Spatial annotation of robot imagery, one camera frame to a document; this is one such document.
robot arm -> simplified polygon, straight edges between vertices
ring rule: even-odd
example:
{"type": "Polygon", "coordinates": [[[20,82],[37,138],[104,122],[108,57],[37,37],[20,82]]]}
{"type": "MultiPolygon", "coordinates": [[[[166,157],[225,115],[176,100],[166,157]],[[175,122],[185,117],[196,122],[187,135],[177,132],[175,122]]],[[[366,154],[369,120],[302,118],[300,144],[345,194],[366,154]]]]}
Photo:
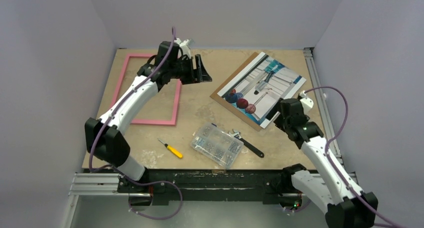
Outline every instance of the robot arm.
{"type": "Polygon", "coordinates": [[[282,181],[306,194],[325,214],[329,228],[372,227],[376,215],[352,194],[348,186],[361,194],[374,209],[378,200],[372,192],[364,193],[330,150],[325,152],[327,140],[323,132],[305,115],[312,106],[313,101],[304,92],[297,99],[280,99],[277,103],[280,115],[274,123],[312,161],[324,183],[300,164],[283,169],[282,181]],[[329,158],[336,160],[337,170],[330,164],[329,158]],[[348,180],[348,186],[341,176],[348,180]]]}
{"type": "Polygon", "coordinates": [[[124,134],[131,121],[144,106],[144,104],[156,95],[162,87],[171,79],[180,79],[183,85],[201,82],[210,82],[212,78],[206,72],[200,55],[195,55],[196,69],[193,67],[193,58],[190,52],[190,40],[174,42],[162,42],[157,55],[149,58],[146,64],[140,67],[137,76],[131,86],[122,97],[99,119],[89,118],[85,123],[85,140],[87,151],[90,153],[94,140],[98,136],[101,127],[109,119],[104,131],[94,150],[94,156],[116,167],[129,178],[138,181],[146,172],[146,168],[130,156],[130,146],[124,139],[124,134]],[[136,86],[152,74],[157,65],[163,61],[165,53],[171,47],[168,58],[164,61],[160,70],[153,74],[143,86],[136,86]],[[126,94],[133,92],[121,105],[126,94]]]}

wooden table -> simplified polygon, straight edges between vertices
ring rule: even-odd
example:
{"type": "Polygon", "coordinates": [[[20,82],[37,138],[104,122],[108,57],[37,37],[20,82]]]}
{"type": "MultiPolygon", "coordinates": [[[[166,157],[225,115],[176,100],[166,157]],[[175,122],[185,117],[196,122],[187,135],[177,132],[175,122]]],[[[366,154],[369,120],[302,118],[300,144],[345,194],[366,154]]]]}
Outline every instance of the wooden table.
{"type": "MultiPolygon", "coordinates": [[[[307,81],[301,90],[312,87],[301,50],[192,50],[192,55],[201,54],[203,64],[209,75],[212,76],[213,82],[190,84],[182,87],[176,126],[131,125],[125,133],[125,139],[131,147],[131,155],[147,168],[222,169],[214,161],[190,147],[193,133],[205,123],[211,122],[225,131],[233,128],[239,130],[248,142],[265,154],[264,158],[259,158],[244,147],[231,167],[232,169],[282,169],[296,163],[301,163],[308,169],[314,169],[308,158],[287,138],[284,132],[277,129],[273,124],[257,132],[209,97],[253,52],[260,53],[261,51],[305,77],[307,81]],[[163,147],[158,138],[179,150],[184,156],[183,159],[178,159],[163,147]]],[[[97,118],[111,105],[126,55],[129,53],[155,54],[156,52],[157,50],[130,49],[118,49],[116,51],[97,118]]],[[[127,90],[137,71],[145,62],[146,59],[130,59],[119,96],[127,90]]],[[[175,80],[164,86],[142,108],[136,118],[170,119],[175,88],[175,80]]],[[[320,112],[316,105],[316,98],[312,92],[310,97],[314,100],[315,106],[308,115],[324,130],[320,112]]],[[[83,168],[88,167],[88,160],[89,154],[87,153],[82,164],[83,168]]],[[[103,164],[105,162],[94,158],[94,167],[103,164]]]]}

blue balloon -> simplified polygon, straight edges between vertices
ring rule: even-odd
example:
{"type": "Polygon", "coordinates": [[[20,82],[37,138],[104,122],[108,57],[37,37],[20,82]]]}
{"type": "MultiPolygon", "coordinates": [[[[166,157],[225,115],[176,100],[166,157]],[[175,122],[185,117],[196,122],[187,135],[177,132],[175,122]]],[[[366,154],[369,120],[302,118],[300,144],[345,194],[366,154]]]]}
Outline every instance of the blue balloon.
{"type": "Polygon", "coordinates": [[[237,96],[237,94],[229,93],[225,96],[225,100],[229,102],[230,104],[233,104],[237,102],[237,100],[239,100],[239,97],[237,96]]]}
{"type": "Polygon", "coordinates": [[[242,93],[236,93],[235,95],[237,96],[237,100],[243,98],[243,94],[242,93]]]}

photograph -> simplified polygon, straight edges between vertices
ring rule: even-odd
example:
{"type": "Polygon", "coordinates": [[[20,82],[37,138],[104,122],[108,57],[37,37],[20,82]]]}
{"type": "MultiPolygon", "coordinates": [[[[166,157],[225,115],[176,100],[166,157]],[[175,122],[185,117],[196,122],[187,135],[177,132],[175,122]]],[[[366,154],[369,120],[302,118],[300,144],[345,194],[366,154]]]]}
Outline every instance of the photograph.
{"type": "Polygon", "coordinates": [[[217,94],[261,128],[266,128],[279,115],[267,119],[277,101],[293,97],[305,81],[289,67],[262,52],[217,94]]]}

screwdriver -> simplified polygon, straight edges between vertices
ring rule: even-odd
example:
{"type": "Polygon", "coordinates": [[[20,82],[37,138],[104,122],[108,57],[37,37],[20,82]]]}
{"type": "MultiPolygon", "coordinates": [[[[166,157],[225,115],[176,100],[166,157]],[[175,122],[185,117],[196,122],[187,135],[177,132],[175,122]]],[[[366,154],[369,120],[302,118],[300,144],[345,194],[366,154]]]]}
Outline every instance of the screwdriver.
{"type": "Polygon", "coordinates": [[[172,146],[166,144],[165,142],[163,142],[161,139],[157,138],[169,151],[171,151],[174,155],[176,155],[178,158],[182,159],[183,155],[178,152],[176,149],[174,149],[172,146]]]}

